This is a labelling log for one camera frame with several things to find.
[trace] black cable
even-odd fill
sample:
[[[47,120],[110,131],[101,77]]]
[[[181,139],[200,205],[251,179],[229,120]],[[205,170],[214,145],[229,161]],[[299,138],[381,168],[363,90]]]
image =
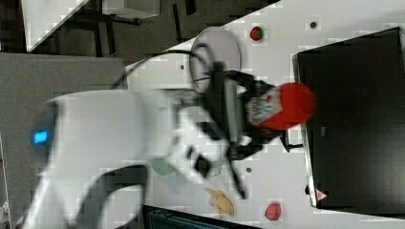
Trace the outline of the black cable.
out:
[[[215,60],[215,56],[214,56],[214,52],[213,52],[212,49],[211,49],[209,46],[207,46],[205,43],[200,43],[200,44],[198,44],[198,45],[194,48],[194,50],[192,50],[191,52],[197,52],[197,50],[200,49],[200,48],[205,48],[205,49],[207,50],[209,62],[214,63],[214,62],[216,61],[216,60]]]
[[[290,150],[291,149],[296,149],[296,148],[304,148],[304,144],[297,144],[297,145],[287,145]]]
[[[242,199],[247,199],[245,187],[242,184],[241,180],[239,179],[238,173],[236,172],[235,168],[233,168],[233,166],[232,166],[232,160],[231,160],[232,150],[234,150],[234,148],[232,146],[230,146],[228,149],[228,152],[226,154],[226,159],[229,163],[229,168],[230,168],[230,172],[232,174],[232,178],[235,181],[236,190],[241,195]]]
[[[116,89],[119,85],[121,85],[127,78],[128,76],[139,67],[139,65],[143,64],[144,62],[148,61],[149,59],[156,57],[156,56],[160,56],[160,55],[166,55],[166,54],[176,54],[176,53],[180,53],[180,54],[188,54],[190,56],[193,57],[197,57],[200,61],[203,62],[203,64],[205,65],[205,67],[208,69],[208,64],[206,63],[206,61],[204,61],[199,55],[191,52],[191,51],[184,51],[184,50],[170,50],[170,51],[165,51],[165,52],[161,52],[161,53],[157,53],[153,56],[150,56],[146,59],[143,59],[141,61],[139,61],[130,71],[128,71],[128,73],[124,73],[122,75],[122,77],[120,79],[118,79],[113,86],[110,88],[111,90]]]

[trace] red item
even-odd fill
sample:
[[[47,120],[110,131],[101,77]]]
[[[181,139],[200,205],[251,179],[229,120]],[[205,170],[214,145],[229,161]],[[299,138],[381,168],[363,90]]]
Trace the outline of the red item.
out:
[[[258,41],[262,39],[263,37],[263,31],[262,28],[260,27],[254,27],[252,31],[250,32],[250,38],[252,38],[254,41]]]
[[[266,218],[272,221],[278,220],[281,216],[281,206],[280,203],[274,202],[268,205],[266,208]]]
[[[308,121],[315,113],[315,95],[302,83],[280,86],[282,111],[266,119],[258,128],[283,131]]]

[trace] white table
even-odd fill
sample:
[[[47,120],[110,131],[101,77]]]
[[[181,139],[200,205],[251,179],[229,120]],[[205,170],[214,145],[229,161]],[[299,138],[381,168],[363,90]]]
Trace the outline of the white table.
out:
[[[21,1],[27,52],[31,52],[89,0]]]
[[[318,23],[311,29],[309,23]],[[263,41],[249,38],[254,26],[265,30]],[[243,72],[253,73],[272,84],[293,79],[291,57],[300,51],[354,38],[366,33],[401,26],[405,28],[405,2],[401,0],[283,0],[233,21],[224,29],[238,38]],[[193,40],[172,49],[190,50]],[[188,56],[171,54],[156,57],[134,72],[130,90],[191,88]],[[299,128],[290,131],[291,143],[301,142]],[[224,220],[263,228],[404,228],[405,221],[314,209],[304,189],[307,185],[304,154],[294,149],[288,154],[280,140],[262,152],[237,163],[249,190],[249,198],[239,199],[226,169],[213,177],[210,185],[191,184],[172,174],[164,180],[156,173],[150,178],[146,204],[214,218],[205,187],[225,191],[236,213]],[[248,174],[245,168],[251,168]],[[264,211],[273,200],[281,202],[282,217],[269,221]]]

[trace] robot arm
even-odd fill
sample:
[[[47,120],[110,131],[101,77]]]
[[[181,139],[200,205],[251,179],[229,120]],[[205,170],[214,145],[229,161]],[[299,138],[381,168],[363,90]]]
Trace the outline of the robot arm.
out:
[[[116,228],[101,225],[101,209],[115,191],[140,186],[133,212],[121,213],[121,221],[130,221],[144,201],[153,158],[205,182],[227,142],[200,128],[210,123],[222,135],[196,97],[189,90],[98,91],[48,102],[32,131],[40,183],[19,228]],[[192,156],[190,148],[196,149]]]

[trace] yellow triangle sticker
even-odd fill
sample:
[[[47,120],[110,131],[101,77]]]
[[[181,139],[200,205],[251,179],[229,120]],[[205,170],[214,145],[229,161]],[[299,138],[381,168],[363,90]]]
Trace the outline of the yellow triangle sticker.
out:
[[[322,193],[321,191],[315,189],[316,191],[316,198],[318,199],[318,201],[321,201],[324,198],[327,198],[328,196],[324,193]]]

